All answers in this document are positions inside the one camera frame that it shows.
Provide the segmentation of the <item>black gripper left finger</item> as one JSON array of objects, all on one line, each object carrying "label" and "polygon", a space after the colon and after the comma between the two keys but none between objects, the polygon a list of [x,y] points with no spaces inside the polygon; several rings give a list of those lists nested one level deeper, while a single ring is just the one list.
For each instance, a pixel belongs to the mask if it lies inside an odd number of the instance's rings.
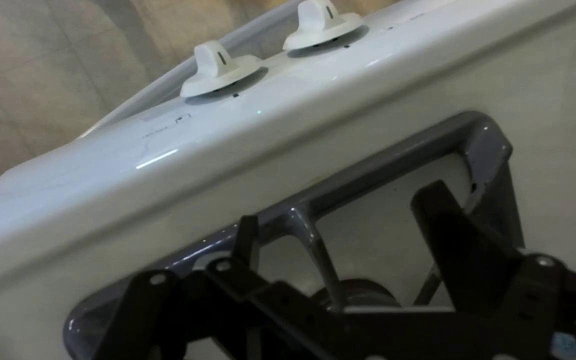
[{"label": "black gripper left finger", "polygon": [[[327,300],[257,274],[262,247],[302,239],[319,265]],[[309,221],[241,217],[231,245],[187,274],[156,267],[128,281],[90,360],[184,360],[211,339],[230,360],[369,360],[379,355],[366,312],[352,312],[344,283]]]}]

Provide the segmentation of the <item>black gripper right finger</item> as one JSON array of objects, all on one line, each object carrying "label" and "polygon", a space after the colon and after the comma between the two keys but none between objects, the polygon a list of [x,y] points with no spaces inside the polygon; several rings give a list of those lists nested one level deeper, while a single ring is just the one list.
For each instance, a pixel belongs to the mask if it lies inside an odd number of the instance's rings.
[{"label": "black gripper right finger", "polygon": [[555,331],[576,339],[576,272],[561,260],[478,224],[444,182],[420,187],[410,206],[455,312],[482,320],[485,355],[551,360]]}]

